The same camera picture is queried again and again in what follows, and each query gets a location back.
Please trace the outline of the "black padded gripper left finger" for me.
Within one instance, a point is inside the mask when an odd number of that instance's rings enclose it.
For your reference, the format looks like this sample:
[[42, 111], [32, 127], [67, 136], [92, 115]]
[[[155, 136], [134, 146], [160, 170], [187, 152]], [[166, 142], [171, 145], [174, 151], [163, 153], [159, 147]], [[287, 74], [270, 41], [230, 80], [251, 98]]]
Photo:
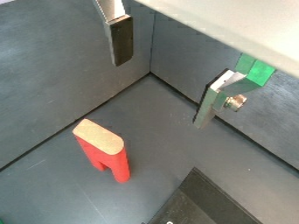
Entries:
[[116, 67], [134, 56], [134, 18], [127, 14], [122, 0], [92, 0], [103, 19], [112, 63]]

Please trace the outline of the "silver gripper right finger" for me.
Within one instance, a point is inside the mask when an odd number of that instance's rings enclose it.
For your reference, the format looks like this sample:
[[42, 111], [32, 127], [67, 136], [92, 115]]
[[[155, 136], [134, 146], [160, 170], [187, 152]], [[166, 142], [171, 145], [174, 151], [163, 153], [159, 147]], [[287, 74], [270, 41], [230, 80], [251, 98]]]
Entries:
[[202, 129], [223, 109], [238, 112], [247, 102], [246, 92], [262, 88], [276, 69], [242, 53], [234, 70], [226, 69], [207, 84], [194, 125]]

